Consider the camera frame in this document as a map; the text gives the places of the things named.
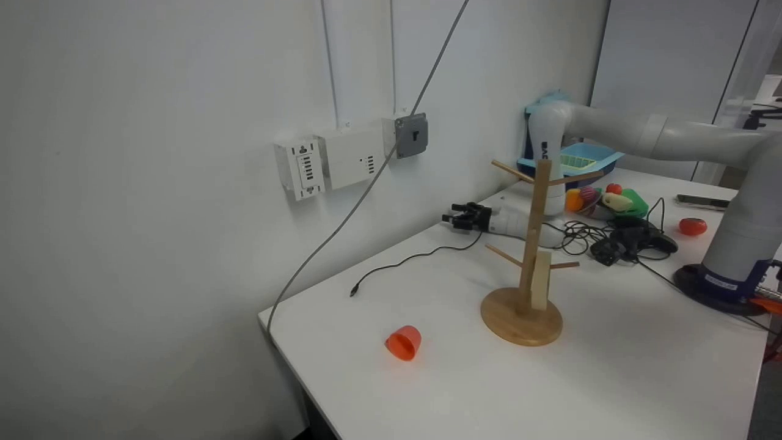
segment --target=wooden stand base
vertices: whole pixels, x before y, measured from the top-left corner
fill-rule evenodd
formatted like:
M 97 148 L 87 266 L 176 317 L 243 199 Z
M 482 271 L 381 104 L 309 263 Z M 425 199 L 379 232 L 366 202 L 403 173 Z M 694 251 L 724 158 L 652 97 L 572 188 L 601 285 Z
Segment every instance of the wooden stand base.
M 539 348 L 549 345 L 562 334 L 562 315 L 554 304 L 546 304 L 546 310 L 515 313 L 517 288 L 490 291 L 482 304 L 482 317 L 490 332 L 499 337 Z

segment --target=blue object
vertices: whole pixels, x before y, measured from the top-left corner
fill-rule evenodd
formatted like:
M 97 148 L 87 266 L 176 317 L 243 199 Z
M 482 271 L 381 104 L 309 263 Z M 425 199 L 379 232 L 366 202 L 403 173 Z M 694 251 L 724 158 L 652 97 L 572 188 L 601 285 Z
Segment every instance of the blue object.
M 593 170 L 610 173 L 620 156 L 622 156 L 620 151 L 612 151 L 603 144 L 575 142 L 559 151 L 559 169 L 562 169 L 562 177 L 582 177 Z M 515 166 L 517 170 L 535 177 L 535 158 L 517 158 Z

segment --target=green object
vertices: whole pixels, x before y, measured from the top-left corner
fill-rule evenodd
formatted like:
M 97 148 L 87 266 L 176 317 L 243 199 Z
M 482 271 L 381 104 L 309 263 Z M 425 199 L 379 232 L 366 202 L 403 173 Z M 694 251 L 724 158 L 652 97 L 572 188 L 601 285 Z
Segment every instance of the green object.
M 633 208 L 626 210 L 626 216 L 644 217 L 649 212 L 649 205 L 633 188 L 622 188 L 620 196 L 626 196 L 633 202 Z

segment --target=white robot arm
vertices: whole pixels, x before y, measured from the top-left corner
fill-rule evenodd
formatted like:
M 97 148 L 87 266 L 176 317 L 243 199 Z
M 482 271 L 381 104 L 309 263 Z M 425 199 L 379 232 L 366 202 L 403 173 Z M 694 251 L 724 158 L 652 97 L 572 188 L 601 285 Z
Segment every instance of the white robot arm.
M 747 170 L 704 263 L 683 266 L 677 283 L 721 310 L 752 310 L 747 299 L 782 241 L 782 201 L 775 196 L 782 190 L 782 134 L 680 122 L 665 115 L 631 118 L 565 100 L 535 104 L 528 128 L 535 156 L 546 156 L 553 163 L 559 163 L 565 136 L 586 136 L 637 156 L 719 162 Z M 546 216 L 562 212 L 562 190 L 549 190 Z

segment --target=wooden mug tree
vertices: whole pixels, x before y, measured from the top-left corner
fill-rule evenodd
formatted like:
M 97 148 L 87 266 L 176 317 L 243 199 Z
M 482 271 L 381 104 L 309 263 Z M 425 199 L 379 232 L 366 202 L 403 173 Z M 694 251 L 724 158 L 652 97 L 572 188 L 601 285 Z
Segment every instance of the wooden mug tree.
M 549 345 L 562 332 L 562 313 L 554 304 L 549 304 L 549 271 L 565 268 L 565 266 L 578 266 L 578 263 L 576 262 L 553 263 L 549 251 L 538 251 L 539 228 L 545 221 L 546 188 L 562 185 L 568 180 L 595 178 L 601 173 L 583 173 L 583 177 L 549 180 L 549 173 L 553 173 L 549 158 L 542 158 L 535 163 L 535 178 L 495 162 L 493 166 L 513 173 L 517 180 L 532 184 L 532 208 L 531 208 L 528 235 L 524 235 L 521 262 L 485 244 L 493 255 L 521 266 L 521 282 L 517 285 L 490 291 L 482 304 L 482 317 L 490 332 L 495 332 L 499 337 L 513 345 L 528 345 L 528 348 Z

